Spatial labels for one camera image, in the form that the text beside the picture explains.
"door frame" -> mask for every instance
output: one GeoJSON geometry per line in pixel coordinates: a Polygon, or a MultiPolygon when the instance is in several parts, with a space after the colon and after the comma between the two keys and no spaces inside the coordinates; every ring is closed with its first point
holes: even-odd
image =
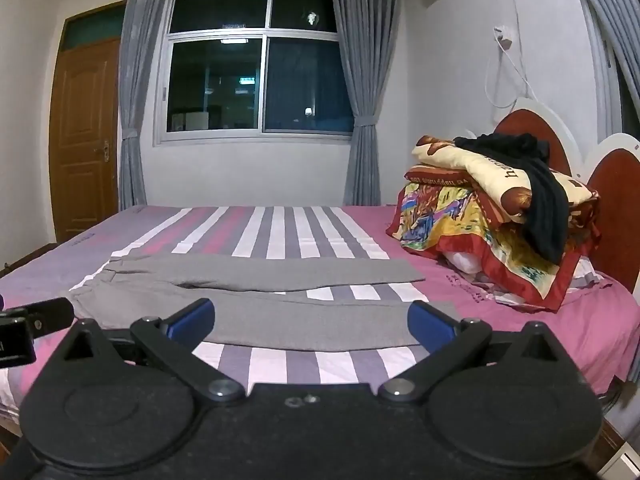
{"type": "MultiPolygon", "coordinates": [[[[68,18],[65,18],[65,21],[62,25],[62,32],[60,33],[60,40],[58,41],[58,49],[56,50],[56,64],[54,67],[54,71],[53,71],[53,78],[51,81],[51,93],[49,95],[49,124],[47,127],[47,176],[48,176],[48,181],[49,181],[49,205],[51,208],[51,221],[53,224],[53,231],[56,237],[56,240],[60,240],[60,236],[59,236],[59,226],[56,225],[56,218],[54,215],[54,207],[53,207],[53,193],[51,192],[51,150],[50,150],[50,146],[51,146],[51,128],[52,128],[52,121],[51,121],[51,113],[52,113],[52,101],[53,101],[53,90],[54,90],[54,85],[55,85],[55,81],[56,78],[60,76],[60,57],[61,54],[63,52],[67,52],[67,51],[63,51],[62,50],[62,44],[63,41],[65,39],[65,34],[66,34],[66,28],[68,27],[68,24],[72,21],[72,20],[76,20],[78,18],[82,18],[84,16],[89,16],[91,14],[95,14],[96,12],[101,12],[102,10],[108,10],[111,9],[112,7],[118,7],[118,6],[122,6],[122,5],[126,5],[127,1],[126,0],[119,0],[117,2],[113,2],[107,5],[103,5],[100,7],[96,7],[95,9],[90,9],[90,10],[86,10],[85,12],[80,12],[79,14],[74,14],[73,16],[69,16],[68,18]]],[[[113,41],[117,39],[120,39],[122,36],[112,36],[110,38],[104,38],[103,40],[99,40],[99,41],[94,41],[91,43],[87,43],[81,46],[76,47],[77,49],[82,49],[82,48],[86,48],[86,47],[91,47],[91,46],[95,46],[101,43],[105,43],[108,41],[113,41]]],[[[120,111],[120,102],[118,100],[118,95],[117,95],[117,90],[116,90],[116,107],[114,110],[114,124],[116,124],[116,128],[111,136],[111,145],[112,145],[112,149],[111,149],[111,156],[113,157],[113,164],[114,164],[114,172],[115,172],[115,178],[113,179],[113,185],[115,186],[115,204],[113,204],[113,209],[115,211],[118,210],[118,181],[119,181],[119,175],[118,175],[118,170],[120,168],[119,163],[120,163],[120,159],[119,159],[119,154],[120,154],[120,147],[118,145],[118,138],[119,138],[119,131],[120,131],[120,121],[119,121],[119,111],[120,111]]]]}

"wall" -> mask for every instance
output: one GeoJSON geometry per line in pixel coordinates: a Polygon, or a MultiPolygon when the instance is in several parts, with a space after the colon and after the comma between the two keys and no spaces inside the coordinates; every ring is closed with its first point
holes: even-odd
{"type": "MultiPolygon", "coordinates": [[[[42,118],[49,117],[50,88],[65,18],[118,0],[63,0],[46,71],[48,95],[42,118]]],[[[378,123],[382,199],[394,203],[407,153],[406,24],[401,20],[399,41],[392,60],[378,123]]],[[[155,50],[158,63],[159,49],[155,50]]],[[[222,140],[208,144],[153,146],[157,72],[152,70],[141,134],[147,199],[153,205],[340,205],[349,157],[343,140],[222,140]]],[[[42,129],[41,164],[46,168],[43,201],[49,237],[53,239],[48,179],[48,129],[42,129]]]]}
{"type": "Polygon", "coordinates": [[[0,265],[48,241],[38,107],[59,1],[0,0],[0,265]]]}
{"type": "MultiPolygon", "coordinates": [[[[597,144],[597,108],[591,47],[579,0],[515,0],[521,43],[510,50],[522,61],[537,97],[574,134],[582,155],[597,144]]],[[[465,128],[493,131],[507,113],[497,104],[524,95],[507,59],[498,65],[494,25],[516,30],[513,0],[406,0],[411,145],[424,133],[454,137],[465,128]]]]}

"pink bed sheet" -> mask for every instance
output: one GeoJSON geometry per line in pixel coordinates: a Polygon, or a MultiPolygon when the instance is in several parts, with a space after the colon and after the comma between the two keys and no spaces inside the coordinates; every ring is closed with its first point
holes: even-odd
{"type": "Polygon", "coordinates": [[[407,253],[385,233],[394,207],[345,207],[344,210],[391,258],[405,258],[424,275],[415,286],[431,301],[450,301],[462,317],[479,317],[494,330],[519,331],[527,321],[546,323],[574,359],[597,394],[614,376],[626,379],[640,340],[640,307],[613,279],[568,294],[558,313],[526,314],[496,303],[455,271],[407,253]]]}

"mattress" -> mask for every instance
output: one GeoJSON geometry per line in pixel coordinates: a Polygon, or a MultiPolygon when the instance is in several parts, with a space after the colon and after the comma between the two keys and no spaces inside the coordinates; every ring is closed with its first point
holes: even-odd
{"type": "MultiPolygon", "coordinates": [[[[95,276],[111,255],[221,253],[251,258],[406,258],[423,282],[337,286],[310,298],[450,301],[463,317],[481,317],[495,330],[519,330],[542,320],[554,331],[598,393],[613,375],[626,377],[640,338],[640,309],[619,283],[605,280],[569,294],[557,314],[524,314],[495,303],[453,270],[408,254],[385,234],[393,207],[136,206],[60,245],[0,280],[7,307],[44,300],[95,276]]],[[[47,357],[64,337],[36,341],[36,363],[0,370],[0,413],[13,418],[47,357]]],[[[419,346],[351,352],[284,351],[202,343],[199,358],[244,384],[370,383],[377,388],[427,352],[419,346]]]]}

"red headboard panel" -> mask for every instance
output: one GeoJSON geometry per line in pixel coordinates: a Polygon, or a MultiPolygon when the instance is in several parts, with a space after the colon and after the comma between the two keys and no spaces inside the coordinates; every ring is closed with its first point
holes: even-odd
{"type": "Polygon", "coordinates": [[[564,148],[546,121],[531,110],[516,110],[507,115],[495,128],[495,132],[507,135],[531,134],[549,143],[549,166],[552,170],[571,175],[564,148]]]}
{"type": "Polygon", "coordinates": [[[593,171],[589,186],[600,193],[596,225],[602,232],[590,256],[593,266],[633,292],[640,271],[640,162],[627,150],[613,150],[593,171]]]}

